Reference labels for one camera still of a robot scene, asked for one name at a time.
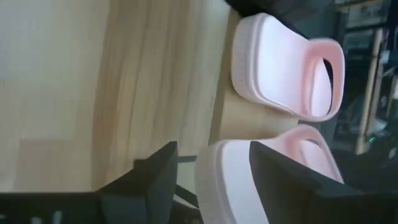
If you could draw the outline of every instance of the floor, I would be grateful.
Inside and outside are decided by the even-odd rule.
[[[0,191],[101,187],[208,144],[222,0],[0,1]]]

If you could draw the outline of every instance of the pink slide sandal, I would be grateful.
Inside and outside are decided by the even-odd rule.
[[[277,138],[257,141],[343,183],[325,140],[313,127],[299,125]],[[220,141],[199,153],[195,167],[195,190],[206,224],[269,223],[254,183],[256,177],[252,174],[251,142]]]
[[[323,59],[333,70],[333,94]],[[307,40],[260,13],[236,28],[231,73],[242,97],[302,120],[325,121],[340,108],[345,60],[338,42]]]

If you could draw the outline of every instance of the wooden table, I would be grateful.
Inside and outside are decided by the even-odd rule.
[[[0,1],[0,192],[95,190],[169,141],[193,156],[295,126],[233,91],[229,12],[222,0]]]

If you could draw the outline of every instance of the pink slipper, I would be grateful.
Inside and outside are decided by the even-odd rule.
[[[323,59],[333,69],[333,96]],[[344,75],[343,51],[334,40],[307,40],[265,13],[242,19],[236,28],[232,82],[248,100],[325,121],[340,108]]]
[[[257,141],[343,183],[325,140],[313,127],[299,125],[277,138]],[[269,223],[254,183],[251,143],[251,140],[225,140],[199,153],[195,190],[205,223]]]

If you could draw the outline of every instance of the slide sandal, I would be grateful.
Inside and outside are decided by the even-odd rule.
[[[257,141],[343,183],[325,140],[313,127],[299,125],[274,139]],[[206,224],[269,223],[252,175],[251,142],[220,141],[199,153],[195,164],[195,190]]]
[[[333,70],[333,93],[323,59]],[[239,95],[305,121],[326,121],[340,108],[345,60],[338,42],[307,40],[265,13],[235,32],[231,79]]]

